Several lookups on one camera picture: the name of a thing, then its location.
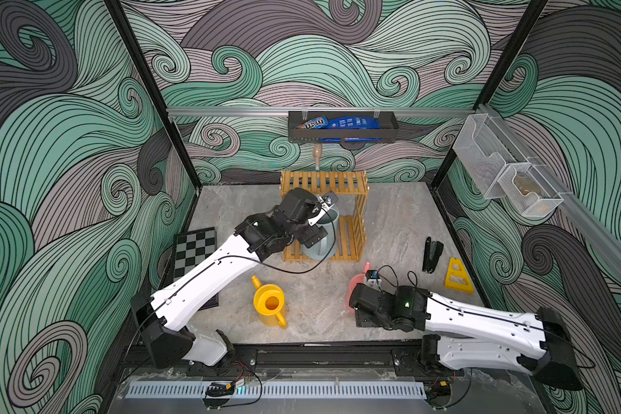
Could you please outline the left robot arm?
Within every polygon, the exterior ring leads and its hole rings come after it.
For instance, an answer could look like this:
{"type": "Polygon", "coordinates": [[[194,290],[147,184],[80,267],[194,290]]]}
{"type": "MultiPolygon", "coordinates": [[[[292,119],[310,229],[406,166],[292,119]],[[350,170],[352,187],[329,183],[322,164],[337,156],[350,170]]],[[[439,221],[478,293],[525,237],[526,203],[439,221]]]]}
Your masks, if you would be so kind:
{"type": "Polygon", "coordinates": [[[271,255],[293,242],[312,247],[324,239],[327,232],[319,222],[338,200],[332,191],[317,195],[294,188],[270,212],[246,217],[225,243],[183,277],[154,293],[134,295],[131,315],[155,367],[182,361],[212,367],[224,360],[228,339],[219,331],[190,329],[191,318],[234,279],[271,255]]]}

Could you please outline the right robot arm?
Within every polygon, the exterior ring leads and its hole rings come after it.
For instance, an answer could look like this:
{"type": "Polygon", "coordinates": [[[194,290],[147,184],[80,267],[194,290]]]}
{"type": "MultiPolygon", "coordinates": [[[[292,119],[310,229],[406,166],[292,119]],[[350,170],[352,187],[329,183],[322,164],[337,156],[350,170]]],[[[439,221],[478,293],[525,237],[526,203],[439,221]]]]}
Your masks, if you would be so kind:
{"type": "Polygon", "coordinates": [[[415,286],[387,293],[363,283],[348,305],[360,328],[424,332],[419,360],[429,370],[510,370],[553,388],[583,388],[568,326],[553,309],[500,312],[415,286]]]}

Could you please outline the yellow watering can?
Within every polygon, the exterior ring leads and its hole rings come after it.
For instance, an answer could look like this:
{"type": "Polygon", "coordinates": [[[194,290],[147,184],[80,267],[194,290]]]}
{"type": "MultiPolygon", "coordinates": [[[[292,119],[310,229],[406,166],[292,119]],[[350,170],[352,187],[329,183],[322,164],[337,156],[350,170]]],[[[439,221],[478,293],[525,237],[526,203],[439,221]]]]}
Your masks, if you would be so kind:
{"type": "Polygon", "coordinates": [[[275,284],[263,284],[257,276],[251,278],[255,287],[253,306],[260,321],[267,327],[286,329],[287,308],[283,290],[275,284]]]}

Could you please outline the light blue watering can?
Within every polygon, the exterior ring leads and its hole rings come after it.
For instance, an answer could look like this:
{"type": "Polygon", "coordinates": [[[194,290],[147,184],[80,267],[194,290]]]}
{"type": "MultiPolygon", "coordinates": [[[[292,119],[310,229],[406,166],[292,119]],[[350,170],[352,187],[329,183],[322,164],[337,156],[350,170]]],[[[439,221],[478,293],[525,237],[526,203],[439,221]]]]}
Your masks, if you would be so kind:
{"type": "Polygon", "coordinates": [[[334,211],[331,213],[333,220],[328,224],[314,225],[314,229],[319,231],[317,240],[312,246],[307,247],[301,245],[303,255],[311,260],[328,260],[337,252],[338,236],[339,236],[339,218],[340,212],[334,205],[334,211]]]}

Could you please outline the pink watering can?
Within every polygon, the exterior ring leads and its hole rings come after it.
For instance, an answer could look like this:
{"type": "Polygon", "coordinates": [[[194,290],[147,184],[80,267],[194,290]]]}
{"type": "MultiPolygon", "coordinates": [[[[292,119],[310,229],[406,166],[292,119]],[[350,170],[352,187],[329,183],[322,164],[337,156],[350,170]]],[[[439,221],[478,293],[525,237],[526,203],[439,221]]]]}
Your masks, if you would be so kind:
{"type": "Polygon", "coordinates": [[[349,310],[350,312],[353,312],[354,309],[350,307],[349,305],[349,300],[351,298],[351,295],[353,293],[353,291],[355,290],[356,286],[358,284],[364,284],[365,280],[366,280],[366,273],[371,269],[371,263],[367,262],[364,266],[364,268],[362,269],[362,271],[357,274],[356,276],[354,276],[349,284],[348,284],[348,291],[346,293],[345,296],[345,305],[346,305],[346,309],[349,310]]]}

